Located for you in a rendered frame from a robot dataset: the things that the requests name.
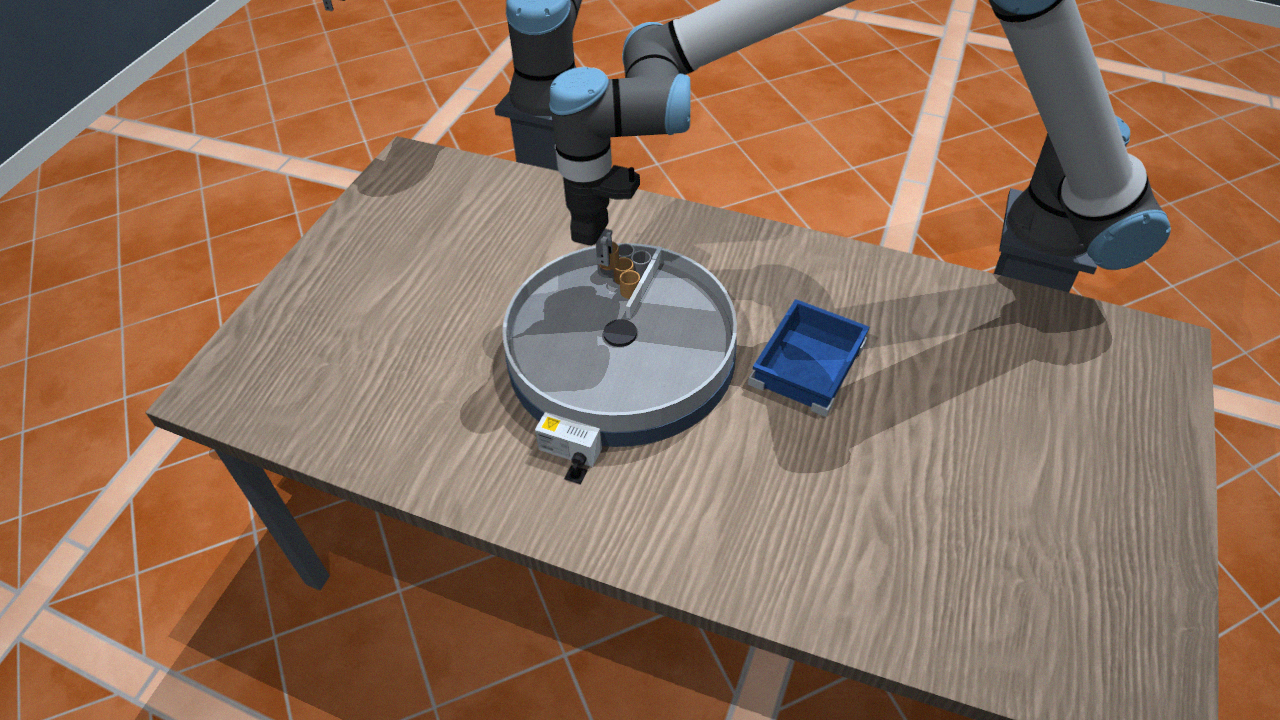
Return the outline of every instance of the blue plastic tray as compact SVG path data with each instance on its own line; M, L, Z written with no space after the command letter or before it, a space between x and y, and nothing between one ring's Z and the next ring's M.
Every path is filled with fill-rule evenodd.
M826 414L869 328L796 300L751 366L756 387Z

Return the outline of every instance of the table top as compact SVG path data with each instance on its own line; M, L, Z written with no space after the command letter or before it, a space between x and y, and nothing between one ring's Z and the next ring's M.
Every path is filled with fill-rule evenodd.
M160 428L598 592L972 717L1212 719L1203 328L640 191L617 242L733 297L721 404L541 454L502 318L559 174L397 138L151 406ZM792 300L870 327L819 418L746 387Z
M247 0L0 0L0 195Z

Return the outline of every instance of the metal table leg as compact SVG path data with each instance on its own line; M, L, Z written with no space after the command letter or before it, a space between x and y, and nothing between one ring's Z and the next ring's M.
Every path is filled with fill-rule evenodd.
M227 465L227 471L232 474L241 492L257 511L257 516L266 523L266 530L271 533L293 569L302 577L302 582L315 589L323 588L325 580L329 579L329 570L324 562L320 562L320 556L302 534L302 528L289 514L289 509L284 506L280 493L275 492L266 473L257 465L251 465L224 452L218 452L218 457L221 459L223 465Z

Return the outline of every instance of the circular tray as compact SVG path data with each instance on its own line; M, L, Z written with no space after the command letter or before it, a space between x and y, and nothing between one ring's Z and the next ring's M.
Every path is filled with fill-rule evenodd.
M632 247L660 263L636 299L634 342L604 340L627 300L591 247L534 273L502 323L507 374L525 409L599 428L607 446L682 432L710 413L733 374L737 320L724 286L684 255Z

